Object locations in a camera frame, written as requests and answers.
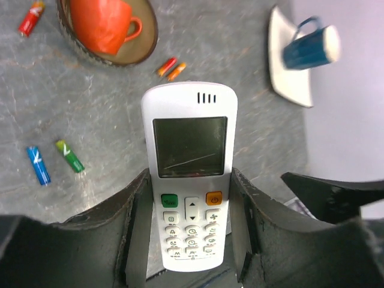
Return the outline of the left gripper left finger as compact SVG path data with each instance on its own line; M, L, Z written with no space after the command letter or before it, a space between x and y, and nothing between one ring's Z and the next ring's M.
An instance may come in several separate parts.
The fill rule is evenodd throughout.
M63 223L1 216L2 287L145 287L150 175Z

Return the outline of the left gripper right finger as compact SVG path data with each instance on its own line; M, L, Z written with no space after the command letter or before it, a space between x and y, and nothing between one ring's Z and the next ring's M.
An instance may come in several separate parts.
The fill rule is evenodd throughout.
M383 220L331 224L230 179L236 276L244 287L382 287Z

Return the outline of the white remote control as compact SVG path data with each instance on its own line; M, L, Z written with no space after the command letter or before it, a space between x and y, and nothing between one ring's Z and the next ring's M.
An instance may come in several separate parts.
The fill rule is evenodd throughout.
M143 126L163 266L197 272L224 258L238 98L226 85L147 90Z

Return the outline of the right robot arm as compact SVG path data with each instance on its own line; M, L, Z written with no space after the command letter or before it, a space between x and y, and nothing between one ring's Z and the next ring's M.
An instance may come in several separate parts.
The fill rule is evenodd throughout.
M383 199L383 181L342 182L286 172L283 182L318 220L337 224L355 218L360 207Z

